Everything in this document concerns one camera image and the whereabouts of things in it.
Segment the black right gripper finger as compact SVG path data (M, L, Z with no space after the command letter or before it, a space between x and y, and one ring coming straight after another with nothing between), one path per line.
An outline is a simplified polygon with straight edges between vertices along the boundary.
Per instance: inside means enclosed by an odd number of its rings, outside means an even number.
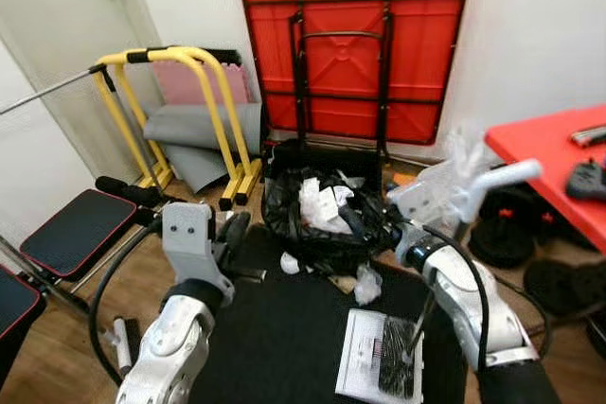
M342 205L339 206L339 218L349 227L351 235L358 238L361 243L372 243L373 230L365 220L363 211L351 205Z

